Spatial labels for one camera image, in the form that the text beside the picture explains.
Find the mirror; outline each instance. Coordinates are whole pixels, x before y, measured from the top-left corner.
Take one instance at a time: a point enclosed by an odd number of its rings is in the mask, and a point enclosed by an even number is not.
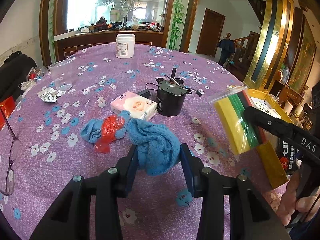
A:
[[[107,22],[123,22],[127,15],[128,23],[133,17],[139,22],[163,24],[167,0],[68,0],[68,30],[95,24],[100,17]]]

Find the purple floral tablecloth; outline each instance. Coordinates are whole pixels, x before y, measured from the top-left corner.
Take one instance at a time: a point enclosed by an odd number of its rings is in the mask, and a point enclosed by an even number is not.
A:
[[[262,162],[252,150],[236,160],[219,117],[207,97],[241,85],[232,74],[215,62],[186,53],[146,45],[135,45],[134,57],[115,57],[115,44],[90,47],[77,52],[68,64],[74,77],[73,87],[58,98],[44,103],[36,93],[54,83],[50,72],[38,82],[9,118],[20,151],[12,168],[15,189],[12,196],[0,194],[0,209],[12,228],[24,240],[74,175],[96,176],[127,155],[127,136],[110,144],[111,153],[97,154],[93,145],[82,140],[80,130],[92,118],[111,114],[110,102],[126,91],[139,92],[156,77],[170,74],[185,85],[200,89],[203,96],[187,95],[178,116],[156,114],[150,121],[165,124],[187,143],[197,157],[222,175],[249,176],[274,210],[280,203],[284,186],[271,190]],[[156,92],[151,91],[155,100]],[[5,127],[0,132],[0,171],[5,173],[12,137]],[[202,199],[194,199],[186,189],[181,164],[168,173],[150,177],[138,171],[132,192],[118,199],[124,239],[196,239]],[[94,239],[94,199],[92,201],[91,239]],[[230,238],[228,198],[225,198],[225,239]]]

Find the pink tissue packet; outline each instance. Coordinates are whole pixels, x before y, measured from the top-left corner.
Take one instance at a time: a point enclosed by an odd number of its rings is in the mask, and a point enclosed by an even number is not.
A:
[[[157,103],[127,91],[111,102],[111,111],[120,114],[122,110],[130,112],[132,118],[149,121],[157,111]]]

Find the screw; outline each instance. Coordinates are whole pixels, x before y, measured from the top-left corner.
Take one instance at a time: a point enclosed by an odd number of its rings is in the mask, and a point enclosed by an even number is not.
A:
[[[113,173],[116,173],[117,171],[118,171],[117,168],[112,167],[108,170],[108,173],[113,174]]]
[[[78,182],[81,181],[82,177],[80,175],[76,175],[73,177],[73,181]]]
[[[209,167],[203,167],[202,172],[205,174],[209,174],[211,172],[211,169]]]
[[[247,178],[248,177],[246,175],[243,175],[243,174],[239,174],[239,176],[238,176],[238,179],[241,180],[241,181],[246,181]]]

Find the red plastic bag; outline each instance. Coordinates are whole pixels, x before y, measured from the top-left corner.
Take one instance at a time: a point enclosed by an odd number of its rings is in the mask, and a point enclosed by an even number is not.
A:
[[[4,115],[8,119],[10,114],[13,112],[14,108],[16,107],[13,97],[8,97],[6,100],[2,101],[0,103],[0,107],[2,108],[2,111],[4,112]],[[0,130],[5,125],[4,118],[0,112]]]
[[[116,140],[116,131],[124,126],[124,118],[121,116],[111,115],[107,117],[101,127],[101,138],[94,145],[95,152],[110,153],[109,144]]]

